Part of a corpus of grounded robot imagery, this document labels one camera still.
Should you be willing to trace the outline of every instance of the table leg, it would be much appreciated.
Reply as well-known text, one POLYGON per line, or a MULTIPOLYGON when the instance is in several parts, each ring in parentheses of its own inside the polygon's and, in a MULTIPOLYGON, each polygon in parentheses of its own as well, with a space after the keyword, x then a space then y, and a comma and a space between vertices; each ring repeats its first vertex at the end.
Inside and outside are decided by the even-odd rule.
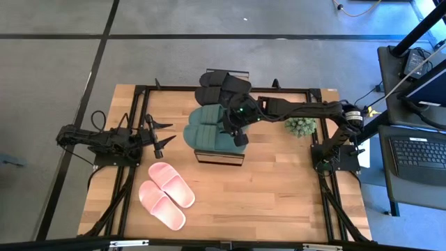
POLYGON ((399 207, 398 203, 394 201, 390 201, 390 212, 385 212, 386 215, 391 215, 394 217, 399 217, 399 207))
POLYGON ((382 114, 379 114, 379 116, 377 116, 374 120, 370 121, 370 123, 366 124, 366 126, 364 127, 364 131, 357 136, 357 143, 361 144, 362 142, 368 140, 373 135, 378 133, 379 125, 383 126, 390 125, 389 116, 387 115, 387 110, 385 110, 382 114))

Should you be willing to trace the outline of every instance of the wooden tabletop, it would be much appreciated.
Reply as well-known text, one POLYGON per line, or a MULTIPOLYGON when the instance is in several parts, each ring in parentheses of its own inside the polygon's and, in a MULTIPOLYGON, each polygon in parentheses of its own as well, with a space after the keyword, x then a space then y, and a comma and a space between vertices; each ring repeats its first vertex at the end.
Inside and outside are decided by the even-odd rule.
MULTIPOLYGON (((116 127, 132 104, 134 85, 116 86, 106 129, 116 127)), ((322 90, 323 99, 339 99, 336 90, 322 90)), ((304 102, 304 94, 252 93, 304 102)), ((242 167, 198 163, 193 149, 183 139, 190 112, 199 105, 192 91, 151 91, 148 110, 159 123, 173 126, 157 131, 159 139, 177 137, 163 150, 163 162, 176 168, 196 195, 196 202, 187 209, 185 226, 172 231, 150 215, 138 199, 139 186, 148 177, 148 168, 158 160, 153 147, 144 149, 137 168, 128 211, 125 237, 170 238, 189 240, 232 241, 327 241, 321 192, 316 172, 312 169, 309 147, 311 137, 298 139, 290 135, 284 122, 259 122, 247 131, 249 144, 242 167)), ((332 135, 337 126, 328 122, 332 135)), ((92 179, 79 234, 88 231, 110 203, 116 167, 105 167, 92 179)), ((337 172, 342 206, 355 226, 371 238, 369 224, 358 181, 348 172, 337 172)), ((112 233, 116 233, 118 213, 112 233)), ((332 210, 335 236, 339 228, 332 210)))

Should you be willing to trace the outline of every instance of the pink slipper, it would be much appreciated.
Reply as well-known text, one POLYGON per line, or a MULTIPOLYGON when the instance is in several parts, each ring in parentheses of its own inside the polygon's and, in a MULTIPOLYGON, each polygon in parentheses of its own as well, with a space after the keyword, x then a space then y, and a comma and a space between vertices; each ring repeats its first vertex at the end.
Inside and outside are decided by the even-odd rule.
POLYGON ((158 162, 148 168, 148 175, 178 205, 190 207, 195 202, 195 195, 181 178, 180 174, 169 164, 158 162))
POLYGON ((139 201, 151 215, 174 231, 186 223, 183 212, 152 181, 144 181, 139 187, 139 201))

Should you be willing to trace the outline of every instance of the black desk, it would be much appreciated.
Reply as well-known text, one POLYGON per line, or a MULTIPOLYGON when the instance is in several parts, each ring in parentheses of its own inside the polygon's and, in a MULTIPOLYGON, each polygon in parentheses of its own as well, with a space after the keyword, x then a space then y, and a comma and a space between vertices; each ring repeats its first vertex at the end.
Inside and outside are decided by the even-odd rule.
POLYGON ((414 137, 433 137, 444 140, 446 135, 385 125, 380 126, 378 131, 381 153, 383 154, 387 195, 390 200, 392 215, 398 216, 399 214, 397 202, 446 210, 446 187, 407 181, 396 175, 395 163, 388 139, 390 136, 412 135, 414 137))
MULTIPOLYGON (((378 48, 379 66, 381 69, 381 77, 383 78, 383 85, 385 94, 389 93, 400 81, 398 74, 403 68, 404 59, 396 58, 389 53, 387 47, 378 48)), ((403 90, 408 87, 410 82, 405 81, 398 89, 403 90)), ((364 132, 357 136, 359 144, 369 139, 378 132, 379 125, 398 125, 398 126, 412 126, 417 128, 432 128, 414 113, 408 111, 401 102, 397 99, 398 94, 392 94, 387 100, 387 110, 377 116, 373 121, 370 121, 365 127, 364 132)), ((425 113, 427 118, 436 121, 437 123, 446 124, 446 108, 430 107, 425 113)))

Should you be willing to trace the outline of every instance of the gray carpet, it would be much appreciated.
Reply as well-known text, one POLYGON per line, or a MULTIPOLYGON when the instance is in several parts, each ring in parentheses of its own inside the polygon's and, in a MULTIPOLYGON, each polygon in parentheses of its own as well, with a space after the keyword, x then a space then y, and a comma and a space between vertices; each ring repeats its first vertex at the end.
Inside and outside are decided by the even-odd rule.
MULTIPOLYGON (((371 4, 344 3, 352 13, 371 4)), ((112 0, 76 3, 3 0, 0 33, 102 33, 111 5, 112 0)), ((407 33, 416 24, 409 3, 382 3, 370 15, 351 19, 338 13, 328 0, 188 1, 187 4, 122 0, 111 32, 376 35, 407 33)), ((163 85, 197 85, 206 68, 250 71, 254 86, 270 86, 277 78, 284 87, 338 89, 342 98, 354 101, 380 82, 376 49, 389 44, 394 43, 110 40, 83 127, 92 128, 89 121, 92 111, 108 110, 116 84, 154 84, 156 77, 163 85)), ((426 43, 417 45, 430 48, 426 43)), ((0 168, 0 243, 33 238, 61 154, 55 135, 61 126, 72 122, 97 47, 97 40, 0 40, 0 152, 29 163, 21 169, 10 165, 0 168)), ((378 97, 379 94, 373 93, 360 104, 366 105, 378 97)), ((83 146, 75 151, 93 159, 93 154, 83 146)), ((72 159, 50 238, 75 236, 90 173, 91 167, 86 163, 72 159)), ((376 241, 425 248, 444 245, 432 237, 444 239, 440 228, 446 225, 444 211, 401 206, 399 219, 381 215, 382 209, 388 207, 383 190, 364 187, 376 241), (411 226, 419 226, 421 231, 411 226)))

